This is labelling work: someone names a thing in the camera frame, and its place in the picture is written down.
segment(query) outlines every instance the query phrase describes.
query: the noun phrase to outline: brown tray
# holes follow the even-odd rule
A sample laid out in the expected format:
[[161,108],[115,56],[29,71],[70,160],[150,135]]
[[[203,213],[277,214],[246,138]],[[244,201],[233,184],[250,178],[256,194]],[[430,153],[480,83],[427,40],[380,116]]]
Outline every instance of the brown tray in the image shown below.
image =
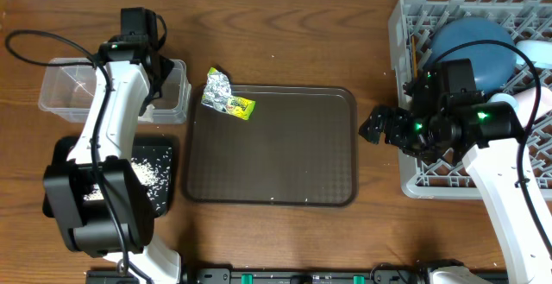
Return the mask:
[[233,85],[248,121],[191,109],[184,192],[200,202],[345,206],[356,197],[356,102],[342,88]]

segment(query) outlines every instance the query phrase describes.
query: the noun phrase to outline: plastic tray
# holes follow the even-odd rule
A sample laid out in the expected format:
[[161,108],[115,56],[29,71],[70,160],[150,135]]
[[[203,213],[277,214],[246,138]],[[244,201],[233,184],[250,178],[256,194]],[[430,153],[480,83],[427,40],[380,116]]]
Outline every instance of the plastic tray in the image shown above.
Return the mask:
[[[408,108],[410,98],[402,84],[411,80],[411,42],[416,36],[418,67],[431,55],[431,37],[443,25],[462,17],[485,17],[502,25],[515,42],[552,41],[552,0],[399,0],[389,18],[389,43],[392,69],[395,70],[398,104]],[[552,87],[552,72],[541,72],[543,86]],[[531,82],[526,66],[517,66],[504,91],[516,93]],[[529,140],[531,165],[546,200],[552,200],[552,113],[533,128]],[[443,161],[425,164],[398,152],[403,192],[412,198],[481,199],[462,164],[451,167]]]
[[[87,59],[53,59],[51,63]],[[174,68],[162,86],[163,98],[154,100],[138,123],[174,124],[186,120],[191,85],[182,60],[172,60]],[[96,92],[96,74],[90,66],[48,67],[42,81],[38,107],[72,123],[84,123]]]
[[342,88],[234,85],[249,120],[194,99],[185,193],[200,202],[345,206],[356,197],[356,102]]

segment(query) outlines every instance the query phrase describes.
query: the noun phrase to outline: clear plastic container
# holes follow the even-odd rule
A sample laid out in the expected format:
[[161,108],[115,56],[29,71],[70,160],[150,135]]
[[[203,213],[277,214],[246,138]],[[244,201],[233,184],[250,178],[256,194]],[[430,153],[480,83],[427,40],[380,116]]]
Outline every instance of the clear plastic container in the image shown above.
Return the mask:
[[[50,63],[87,59],[53,59]],[[175,124],[186,120],[191,85],[182,60],[172,60],[174,68],[162,86],[163,98],[155,99],[138,123]],[[96,74],[90,66],[48,67],[42,81],[38,107],[71,123],[84,123],[96,91]]]

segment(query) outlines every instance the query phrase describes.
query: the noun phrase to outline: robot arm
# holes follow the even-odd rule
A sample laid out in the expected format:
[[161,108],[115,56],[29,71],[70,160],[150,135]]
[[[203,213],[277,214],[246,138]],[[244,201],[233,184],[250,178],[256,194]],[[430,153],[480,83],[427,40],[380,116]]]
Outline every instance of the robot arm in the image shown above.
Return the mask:
[[[147,73],[142,64],[130,64],[129,61],[109,62],[105,70],[111,78],[113,91],[100,127],[98,160],[103,162],[108,156],[130,160],[138,113],[150,89]],[[68,161],[75,160],[77,164],[91,163],[90,139],[105,96],[105,78],[99,70],[96,75],[96,94],[85,128],[67,157]]]
[[[97,139],[97,162],[121,222],[130,264],[153,283],[168,284],[180,282],[180,255],[154,235],[153,207],[129,163],[138,116],[162,96],[161,85],[173,69],[173,63],[157,53],[164,42],[157,40],[158,18],[143,8],[122,9],[122,33],[103,43],[96,55],[111,84]],[[47,167],[44,174],[45,214],[56,219],[69,250],[119,262],[122,249],[105,202],[83,199],[96,185],[91,138],[106,95],[106,79],[99,69],[96,75],[96,94],[77,144],[65,163]],[[132,268],[130,272],[137,275]]]
[[[510,283],[552,283],[552,261],[536,230],[518,183],[513,139],[490,141],[488,148],[473,146],[462,162],[481,192],[502,249]],[[535,175],[529,154],[524,154],[525,176],[533,205],[549,238],[552,217]]]
[[[510,283],[552,283],[549,252],[518,184],[516,156],[524,131],[512,107],[504,102],[485,104],[483,93],[475,88],[469,60],[440,63],[405,85],[405,92],[412,97],[409,110],[376,107],[359,134],[377,144],[384,132],[386,143],[425,161],[435,162],[453,149],[452,163],[462,161],[481,192]],[[523,166],[530,198],[550,239],[552,217],[527,149]],[[461,284],[480,279],[463,267],[448,267],[435,270],[428,280]]]

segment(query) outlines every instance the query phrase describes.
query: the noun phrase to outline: green light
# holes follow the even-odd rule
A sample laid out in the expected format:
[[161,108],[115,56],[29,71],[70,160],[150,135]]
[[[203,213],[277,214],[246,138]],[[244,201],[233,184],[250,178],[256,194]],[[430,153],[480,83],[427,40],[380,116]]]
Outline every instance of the green light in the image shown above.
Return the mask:
[[241,275],[241,284],[253,284],[253,275]]
[[486,114],[485,112],[480,111],[480,112],[477,113],[477,117],[479,117],[481,120],[483,120],[486,117],[489,117],[489,115]]
[[353,284],[364,284],[364,283],[366,283],[364,276],[362,275],[353,276]]

